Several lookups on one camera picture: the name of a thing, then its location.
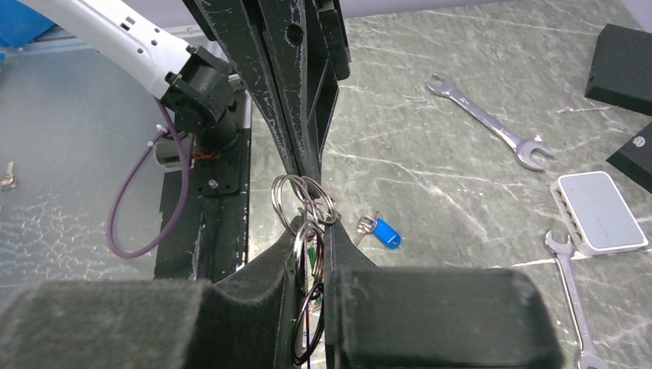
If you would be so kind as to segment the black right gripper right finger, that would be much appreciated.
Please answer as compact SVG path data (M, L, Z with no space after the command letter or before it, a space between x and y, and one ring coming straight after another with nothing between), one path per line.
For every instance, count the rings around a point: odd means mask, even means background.
M344 226L324 234L329 368L562 368L546 304L503 268L382 267Z

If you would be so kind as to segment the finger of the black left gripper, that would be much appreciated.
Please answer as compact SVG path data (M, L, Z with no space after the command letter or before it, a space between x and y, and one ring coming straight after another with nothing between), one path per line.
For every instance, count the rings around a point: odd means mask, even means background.
M195 18L227 55L265 119L287 173L303 173L276 82L267 20L273 1L196 1Z
M261 1L266 47L281 109L290 173L319 176L338 83L351 74L339 1Z

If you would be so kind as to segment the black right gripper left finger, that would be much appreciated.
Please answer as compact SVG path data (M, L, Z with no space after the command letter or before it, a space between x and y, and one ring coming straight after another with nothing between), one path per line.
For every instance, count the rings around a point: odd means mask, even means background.
M293 237L206 280L50 281L1 312L3 368L290 368Z

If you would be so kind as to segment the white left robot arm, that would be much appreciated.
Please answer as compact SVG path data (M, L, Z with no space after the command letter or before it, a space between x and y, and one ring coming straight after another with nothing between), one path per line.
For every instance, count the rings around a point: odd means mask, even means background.
M286 172L320 180L338 83L351 73L339 2L185 5L225 58L173 36L122 1L28 2L129 73L208 154L228 150L241 130L231 113L228 74L235 71L267 122Z

